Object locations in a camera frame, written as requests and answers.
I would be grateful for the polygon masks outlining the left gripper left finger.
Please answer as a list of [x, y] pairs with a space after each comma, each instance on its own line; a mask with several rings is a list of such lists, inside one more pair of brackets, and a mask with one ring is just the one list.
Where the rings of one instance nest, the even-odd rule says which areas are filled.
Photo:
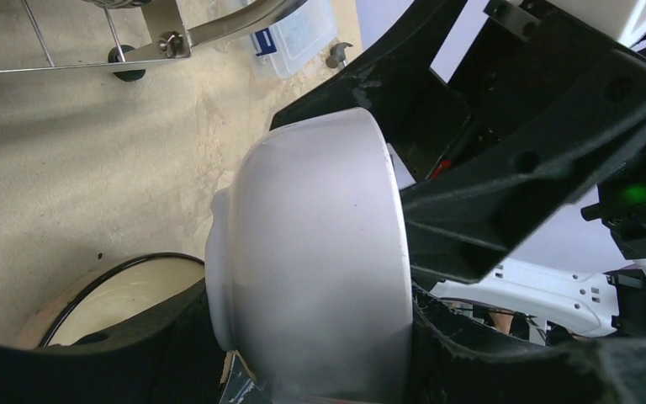
[[225, 356], [199, 281], [71, 346], [0, 346], [0, 403], [217, 403]]

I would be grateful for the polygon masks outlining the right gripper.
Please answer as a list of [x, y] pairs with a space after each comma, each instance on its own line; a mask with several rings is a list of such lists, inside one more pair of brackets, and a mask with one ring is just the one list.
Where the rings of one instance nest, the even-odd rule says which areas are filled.
[[465, 4], [414, 1], [272, 128], [361, 107], [402, 184], [454, 167], [401, 194], [418, 284], [479, 282], [592, 188], [585, 219], [646, 258], [646, 57], [548, 2], [503, 3], [446, 82], [431, 64]]

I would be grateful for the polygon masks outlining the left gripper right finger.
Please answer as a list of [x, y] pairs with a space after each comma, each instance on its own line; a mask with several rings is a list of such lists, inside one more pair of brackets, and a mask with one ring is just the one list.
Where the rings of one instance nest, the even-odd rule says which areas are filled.
[[646, 403], [646, 338], [544, 347], [412, 297], [409, 403]]

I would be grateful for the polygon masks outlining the brown-rimmed white bowl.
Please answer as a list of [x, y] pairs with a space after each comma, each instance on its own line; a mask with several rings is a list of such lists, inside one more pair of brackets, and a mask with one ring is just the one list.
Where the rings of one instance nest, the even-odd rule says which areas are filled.
[[72, 345], [184, 292], [204, 275], [202, 259], [180, 252], [105, 261], [33, 315], [14, 345], [21, 349]]

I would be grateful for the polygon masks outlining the plain white bowl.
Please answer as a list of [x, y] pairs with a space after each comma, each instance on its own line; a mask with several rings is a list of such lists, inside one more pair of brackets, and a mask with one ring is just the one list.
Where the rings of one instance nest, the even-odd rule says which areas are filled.
[[399, 403], [410, 259], [394, 168], [362, 108], [285, 125], [212, 199], [215, 336], [275, 401]]

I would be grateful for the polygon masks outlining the steel two-tier dish rack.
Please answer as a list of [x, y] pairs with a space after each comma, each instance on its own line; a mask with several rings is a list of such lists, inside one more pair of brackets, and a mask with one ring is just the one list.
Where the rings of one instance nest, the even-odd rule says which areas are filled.
[[187, 26], [179, 1], [0, 1], [0, 82], [141, 73], [285, 19], [301, 1], [251, 1]]

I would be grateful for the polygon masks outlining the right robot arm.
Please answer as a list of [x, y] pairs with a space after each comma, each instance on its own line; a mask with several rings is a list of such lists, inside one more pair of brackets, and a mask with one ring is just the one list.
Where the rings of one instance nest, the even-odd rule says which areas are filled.
[[[497, 306], [586, 338], [646, 336], [646, 50], [589, 15], [614, 2], [490, 1], [450, 81], [431, 68], [461, 1], [415, 1], [273, 127], [362, 107], [401, 163], [412, 276], [445, 300]], [[511, 257], [562, 205], [604, 226], [627, 274]]]

